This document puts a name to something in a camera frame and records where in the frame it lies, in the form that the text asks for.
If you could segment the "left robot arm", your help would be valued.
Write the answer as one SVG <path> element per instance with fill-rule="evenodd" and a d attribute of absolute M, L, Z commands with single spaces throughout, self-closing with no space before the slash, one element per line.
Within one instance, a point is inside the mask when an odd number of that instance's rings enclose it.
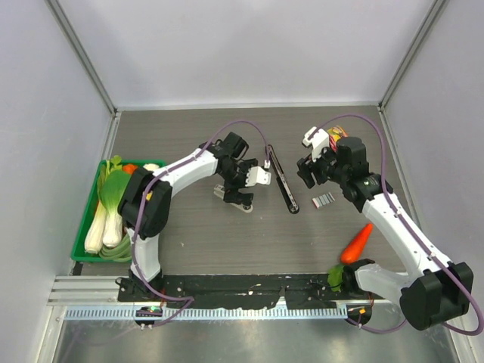
<path fill-rule="evenodd" d="M 158 238 L 166 227 L 173 197 L 196 182 L 218 175 L 225 188 L 225 203 L 249 209 L 253 194 L 241 190 L 259 183 L 257 173 L 264 174 L 270 165 L 256 158 L 247 159 L 248 143 L 234 132 L 223 139 L 200 144 L 186 157 L 167 166 L 136 170 L 129 179 L 117 212 L 129 236 L 132 254 L 129 279 L 135 293 L 146 302 L 161 296 L 162 268 Z"/>

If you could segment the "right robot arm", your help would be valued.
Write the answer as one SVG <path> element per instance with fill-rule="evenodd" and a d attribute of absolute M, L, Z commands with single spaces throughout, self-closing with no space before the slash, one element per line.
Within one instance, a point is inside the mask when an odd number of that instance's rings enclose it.
<path fill-rule="evenodd" d="M 297 163 L 298 175 L 306 186 L 337 183 L 344 197 L 380 230 L 406 269 L 395 273 L 370 259 L 354 262 L 344 269 L 344 294 L 357 299 L 371 292 L 388 299 L 399 305 L 417 330 L 467 314 L 469 299 L 456 282 L 471 290 L 472 270 L 439 252 L 409 219 L 391 187 L 370 172 L 361 139 L 343 137 L 332 148 L 329 134 L 320 130 L 305 135 L 302 144 L 311 150 Z"/>

